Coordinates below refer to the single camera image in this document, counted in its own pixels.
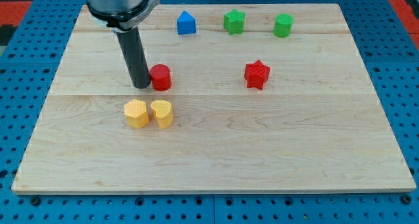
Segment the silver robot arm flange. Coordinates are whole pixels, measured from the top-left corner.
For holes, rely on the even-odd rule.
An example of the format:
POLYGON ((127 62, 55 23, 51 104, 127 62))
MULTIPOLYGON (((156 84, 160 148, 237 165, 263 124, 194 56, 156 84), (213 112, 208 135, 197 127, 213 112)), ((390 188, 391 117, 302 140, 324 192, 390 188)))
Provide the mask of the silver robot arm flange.
POLYGON ((128 32, 144 21, 160 0, 86 0, 91 15, 109 28, 128 32))

